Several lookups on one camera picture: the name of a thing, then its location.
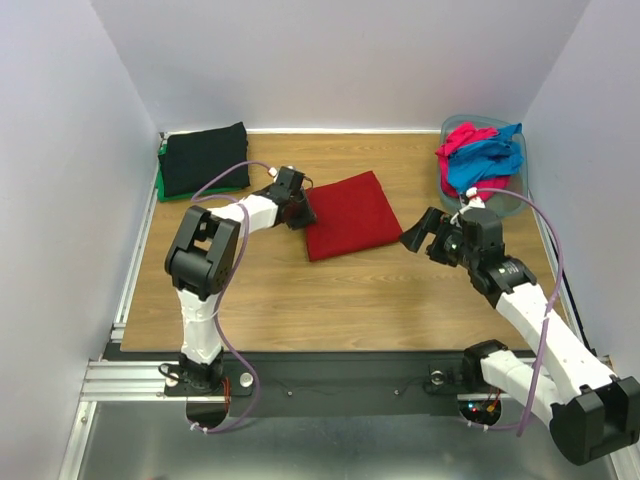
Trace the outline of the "red t-shirt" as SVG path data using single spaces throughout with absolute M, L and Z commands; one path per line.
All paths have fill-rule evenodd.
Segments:
M 311 262 L 393 244 L 402 228 L 372 171 L 314 187 L 309 200 L 317 220 L 305 229 Z

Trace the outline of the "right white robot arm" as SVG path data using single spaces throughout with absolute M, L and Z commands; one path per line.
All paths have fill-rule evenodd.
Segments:
M 469 347 L 460 366 L 463 384 L 507 393 L 549 429 L 561 454 L 575 465 L 635 445 L 639 440 L 639 383 L 621 378 L 565 324 L 534 274 L 506 254 L 501 219 L 467 206 L 454 215 L 430 207 L 399 238 L 417 252 L 428 235 L 427 257 L 463 267 L 474 289 L 533 349 L 532 365 L 489 340 Z

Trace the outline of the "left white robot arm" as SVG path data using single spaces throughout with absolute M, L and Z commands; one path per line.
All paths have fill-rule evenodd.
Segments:
M 316 222 L 301 171 L 271 168 L 272 182 L 222 207 L 187 209 L 164 268 L 176 290 L 183 342 L 176 365 L 159 367 L 168 396 L 208 396 L 229 385 L 223 377 L 225 342 L 219 309 L 250 234 L 284 224 L 299 230 Z

